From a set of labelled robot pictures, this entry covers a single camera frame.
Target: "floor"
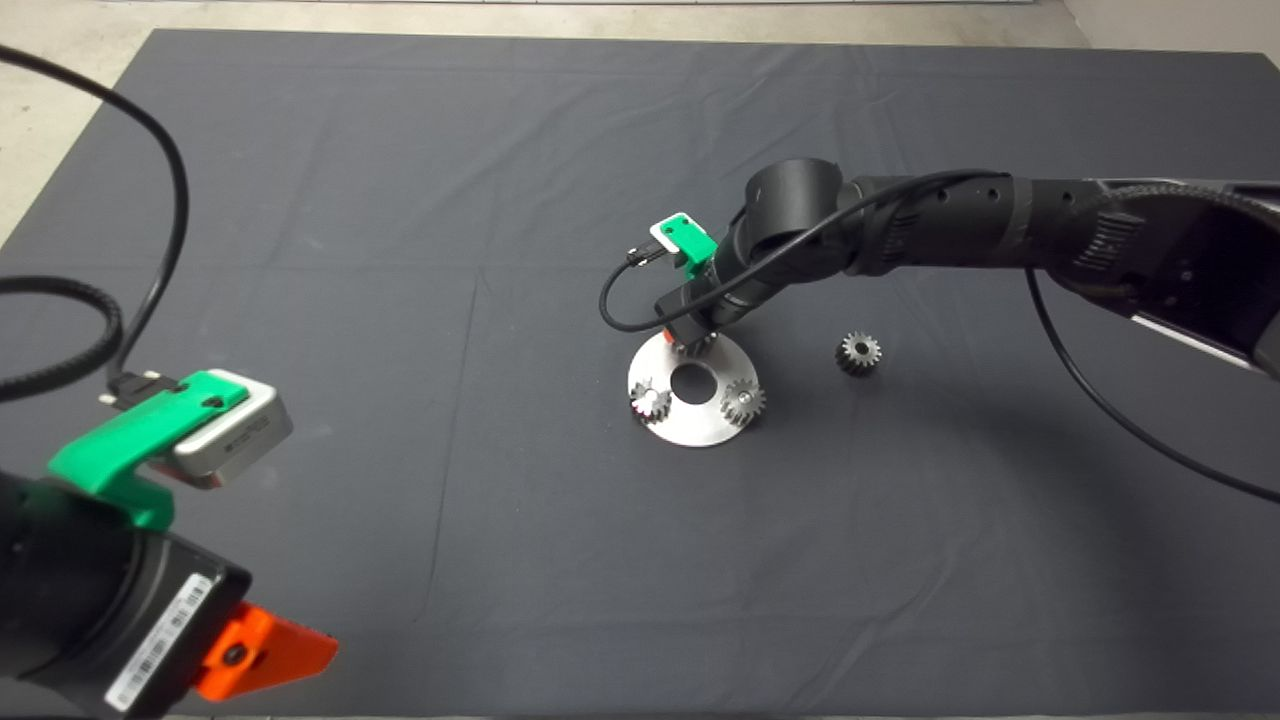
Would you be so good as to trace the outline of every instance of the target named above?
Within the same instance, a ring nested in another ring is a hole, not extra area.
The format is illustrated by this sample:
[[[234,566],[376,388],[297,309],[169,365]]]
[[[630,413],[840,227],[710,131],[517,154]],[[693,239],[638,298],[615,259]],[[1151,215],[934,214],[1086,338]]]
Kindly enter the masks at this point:
[[[0,0],[0,44],[113,83],[152,28],[1087,47],[1061,0],[1032,5],[431,5]],[[0,67],[0,245],[97,102]]]

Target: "barcode label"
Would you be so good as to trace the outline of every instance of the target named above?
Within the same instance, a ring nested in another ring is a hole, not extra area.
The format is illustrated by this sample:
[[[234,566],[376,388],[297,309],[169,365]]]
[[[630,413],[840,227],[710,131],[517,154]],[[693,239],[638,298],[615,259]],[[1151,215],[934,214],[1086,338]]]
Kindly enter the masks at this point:
[[[169,606],[160,614],[151,632],[134,651],[133,657],[124,665],[124,670],[108,688],[104,698],[108,705],[120,712],[127,712],[133,706],[133,701],[138,700],[142,688],[147,687],[151,674],[164,661],[173,642],[187,629],[191,616],[200,609],[200,603],[205,602],[205,597],[212,587],[214,582],[200,573],[192,573],[187,578],[182,589],[173,596]]]

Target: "metal gear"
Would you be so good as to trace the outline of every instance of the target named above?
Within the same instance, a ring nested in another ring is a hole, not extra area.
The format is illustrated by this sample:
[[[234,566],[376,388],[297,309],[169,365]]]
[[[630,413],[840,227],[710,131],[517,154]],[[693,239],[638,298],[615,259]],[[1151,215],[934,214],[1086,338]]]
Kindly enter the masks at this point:
[[[850,375],[865,375],[876,369],[883,352],[879,342],[867,333],[849,333],[836,346],[836,364]]]
[[[657,389],[652,380],[643,380],[631,387],[631,413],[645,425],[660,423],[671,411],[671,391]]]
[[[685,357],[701,357],[703,355],[707,355],[707,351],[710,350],[718,337],[719,333],[712,333],[698,342],[690,345],[672,343],[672,347],[676,350],[676,354]]]
[[[724,419],[742,428],[764,413],[764,388],[751,379],[739,379],[728,383],[721,398],[721,413]]]

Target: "table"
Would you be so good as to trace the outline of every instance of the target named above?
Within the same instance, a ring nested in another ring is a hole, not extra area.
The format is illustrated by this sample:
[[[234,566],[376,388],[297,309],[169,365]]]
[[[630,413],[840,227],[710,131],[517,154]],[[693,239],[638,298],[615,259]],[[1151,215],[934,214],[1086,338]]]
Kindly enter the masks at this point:
[[[1262,56],[161,31],[119,88],[170,127],[193,192],[134,369],[250,374],[297,424],[238,484],[178,488],[175,530],[343,643],[323,678],[180,710],[1280,710],[1280,511],[1106,420],[1020,274],[787,290],[730,331],[769,414],[704,451],[630,420],[644,338],[594,305],[649,224],[718,225],[790,156],[849,176],[1276,179]],[[133,307],[164,173],[99,113],[0,268]],[[676,282],[628,278],[616,313]],[[1275,386],[1048,300],[1120,406],[1280,486]],[[6,302],[6,368],[96,332],[69,304]],[[832,361],[852,329],[886,346],[861,382]],[[0,406],[6,468],[38,473],[105,419],[100,382]]]

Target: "wall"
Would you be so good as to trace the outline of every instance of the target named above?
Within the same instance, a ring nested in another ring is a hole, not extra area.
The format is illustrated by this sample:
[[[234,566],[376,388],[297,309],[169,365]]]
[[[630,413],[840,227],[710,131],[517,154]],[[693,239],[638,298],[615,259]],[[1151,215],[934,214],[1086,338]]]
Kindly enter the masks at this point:
[[[1094,47],[1240,50],[1280,65],[1280,0],[1065,0]]]

